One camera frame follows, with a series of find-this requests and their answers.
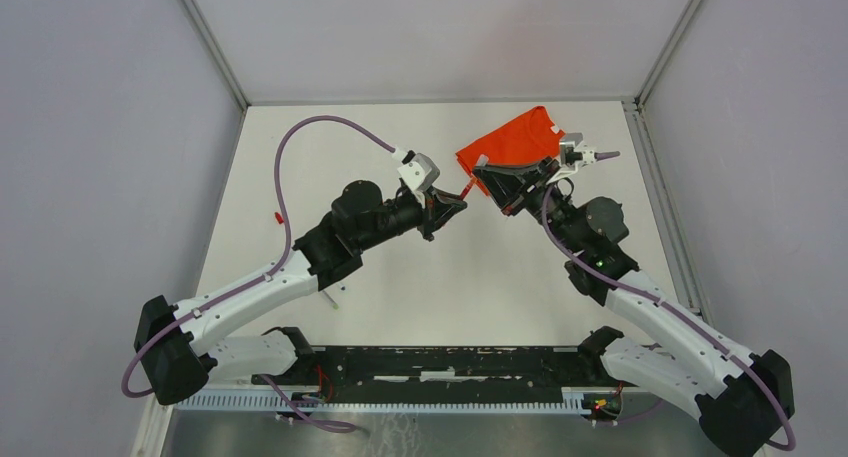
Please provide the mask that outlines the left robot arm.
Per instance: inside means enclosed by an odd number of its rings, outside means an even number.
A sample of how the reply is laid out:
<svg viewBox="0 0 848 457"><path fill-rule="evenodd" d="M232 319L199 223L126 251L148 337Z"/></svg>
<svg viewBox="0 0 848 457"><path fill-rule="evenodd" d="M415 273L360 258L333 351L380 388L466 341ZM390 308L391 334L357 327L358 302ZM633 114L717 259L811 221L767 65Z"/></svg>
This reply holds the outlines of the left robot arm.
<svg viewBox="0 0 848 457"><path fill-rule="evenodd" d="M133 348L136 352L122 378L131 398L129 376L142 367L147 393L170 405L197 393L220 373L224 360L213 354L235 330L295 299L325 290L358 270L365 251L410 230L430 241L466 202L433 186L421 199L401 185L383 197L368 180L349 183L321 221L296 239L271 266L219 291L170 303L162 295L141 308Z"/></svg>

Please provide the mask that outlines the red orange pen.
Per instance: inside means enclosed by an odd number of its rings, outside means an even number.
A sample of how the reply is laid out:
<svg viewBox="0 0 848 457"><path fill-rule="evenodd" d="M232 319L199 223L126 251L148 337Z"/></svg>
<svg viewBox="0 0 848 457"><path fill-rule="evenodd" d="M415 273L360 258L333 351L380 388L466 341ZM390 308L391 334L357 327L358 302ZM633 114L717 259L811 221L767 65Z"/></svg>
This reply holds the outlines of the red orange pen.
<svg viewBox="0 0 848 457"><path fill-rule="evenodd" d="M469 181L468 184L463 188L462 192L460 193L459 199L461 201L464 201L467 198L468 194L473 190L474 187L475 187L475 181L474 180Z"/></svg>

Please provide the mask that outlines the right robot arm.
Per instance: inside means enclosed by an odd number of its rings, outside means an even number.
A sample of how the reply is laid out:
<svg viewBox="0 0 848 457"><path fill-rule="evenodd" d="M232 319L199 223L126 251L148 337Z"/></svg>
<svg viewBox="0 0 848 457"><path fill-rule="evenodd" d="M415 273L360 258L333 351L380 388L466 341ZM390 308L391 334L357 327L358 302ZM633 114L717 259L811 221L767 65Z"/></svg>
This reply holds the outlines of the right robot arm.
<svg viewBox="0 0 848 457"><path fill-rule="evenodd" d="M580 377L634 384L684 412L728 456L768 446L797 447L791 368L773 350L757 354L667 295L620 243L629 234L622 205L595 197L577 206L561 191L558 162L478 165L473 176L506 216L523 211L565 255L577 291L642 330L650 349L603 327L580 346Z"/></svg>

